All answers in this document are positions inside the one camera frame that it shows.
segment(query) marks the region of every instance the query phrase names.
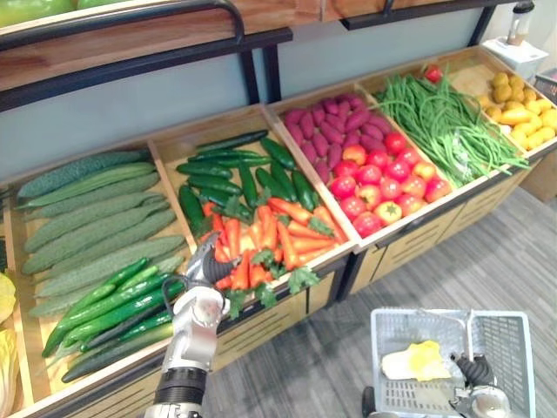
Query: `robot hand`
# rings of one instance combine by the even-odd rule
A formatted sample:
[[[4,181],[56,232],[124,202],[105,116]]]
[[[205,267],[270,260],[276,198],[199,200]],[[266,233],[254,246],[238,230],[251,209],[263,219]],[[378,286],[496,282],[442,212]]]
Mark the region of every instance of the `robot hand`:
[[[230,301],[212,285],[239,262],[215,260],[217,238],[218,233],[212,233],[191,257],[185,276],[175,277],[185,281],[186,292],[174,304],[174,336],[166,349],[154,404],[144,418],[201,418],[205,380],[217,349],[217,327],[230,309]]]

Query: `yellow item in basket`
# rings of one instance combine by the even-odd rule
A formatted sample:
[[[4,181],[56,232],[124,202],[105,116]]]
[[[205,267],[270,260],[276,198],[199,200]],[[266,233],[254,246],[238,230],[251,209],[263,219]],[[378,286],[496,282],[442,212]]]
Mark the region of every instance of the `yellow item in basket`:
[[[13,312],[16,304],[16,287],[4,274],[0,273],[0,324]]]
[[[493,92],[493,100],[496,103],[506,102],[513,95],[513,89],[508,84],[498,86]]]
[[[495,74],[495,77],[493,77],[491,83],[495,88],[499,87],[500,85],[506,85],[508,84],[508,75],[504,72],[498,72],[497,74]]]
[[[404,351],[385,355],[381,360],[381,369],[392,381],[450,379],[451,374],[443,365],[439,349],[439,343],[432,340],[410,344]]]

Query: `green cucumber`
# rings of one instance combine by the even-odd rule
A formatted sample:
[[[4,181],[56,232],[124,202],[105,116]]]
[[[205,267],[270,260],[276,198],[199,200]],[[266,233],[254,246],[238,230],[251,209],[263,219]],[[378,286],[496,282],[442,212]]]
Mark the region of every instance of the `green cucumber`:
[[[223,179],[232,178],[232,172],[229,169],[211,163],[183,163],[176,167],[176,171],[188,175],[200,174],[222,177]]]
[[[282,185],[282,188],[285,189],[286,195],[288,196],[288,201],[296,202],[297,198],[294,185],[288,177],[288,174],[286,174],[283,166],[276,160],[271,161],[271,175],[275,180],[277,180],[280,185]]]

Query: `carrot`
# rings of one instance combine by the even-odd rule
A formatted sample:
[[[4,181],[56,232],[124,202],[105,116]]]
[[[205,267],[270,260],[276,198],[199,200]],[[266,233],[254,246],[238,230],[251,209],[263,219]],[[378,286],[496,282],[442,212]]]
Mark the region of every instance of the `carrot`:
[[[270,198],[269,206],[275,212],[284,212],[292,219],[297,220],[302,225],[307,225],[312,217],[312,213],[308,212],[301,205],[287,202],[279,198]]]
[[[292,240],[292,245],[297,253],[305,254],[334,244],[333,239],[315,239],[297,237]]]
[[[313,210],[313,214],[321,219],[325,223],[325,225],[329,226],[334,231],[335,240],[339,244],[342,244],[346,240],[346,236],[342,232],[342,229],[340,229],[337,223],[332,219],[332,216],[326,207],[317,206]]]
[[[275,263],[279,263],[280,261],[282,261],[282,256],[283,256],[282,248],[277,248],[274,251]]]
[[[261,249],[261,240],[263,239],[263,227],[260,221],[253,223],[247,230],[252,237],[253,245],[256,249]]]
[[[232,290],[245,290],[249,285],[249,267],[250,257],[249,252],[246,251],[242,256],[242,261],[232,273]]]
[[[273,251],[277,248],[277,224],[281,224],[281,222],[278,222],[274,216],[270,216],[267,223],[263,224],[261,248],[269,248]]]
[[[309,263],[311,260],[317,259],[318,256],[323,255],[323,254],[331,251],[334,247],[335,247],[335,245],[333,244],[331,246],[324,246],[323,248],[320,248],[319,250],[310,251],[309,253],[305,253],[305,254],[300,254],[299,255],[299,264],[301,266],[304,266],[307,263]]]
[[[234,260],[240,255],[240,221],[236,218],[228,219],[225,222],[225,230],[230,257]]]
[[[291,271],[297,266],[299,266],[299,258],[294,245],[292,243],[292,237],[288,233],[286,226],[282,222],[278,222],[278,237],[280,238],[280,244],[282,244],[283,258],[285,259],[285,267],[287,271]]]
[[[232,278],[231,278],[230,275],[224,277],[223,279],[221,279],[217,283],[215,283],[215,287],[218,290],[230,289],[231,286],[232,286]]]
[[[317,231],[313,231],[307,226],[303,226],[302,224],[300,224],[295,220],[292,220],[290,224],[288,224],[288,232],[294,237],[317,238],[317,239],[329,238],[326,235],[318,233]]]

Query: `gray wall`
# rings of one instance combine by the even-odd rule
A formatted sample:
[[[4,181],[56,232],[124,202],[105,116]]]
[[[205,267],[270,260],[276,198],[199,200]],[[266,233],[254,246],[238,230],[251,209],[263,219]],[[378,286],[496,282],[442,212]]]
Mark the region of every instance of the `gray wall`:
[[[278,48],[283,95],[466,46],[480,10],[346,31],[294,31]],[[263,65],[256,67],[265,99]],[[246,105],[235,56],[126,78],[0,113],[0,180],[185,120]]]

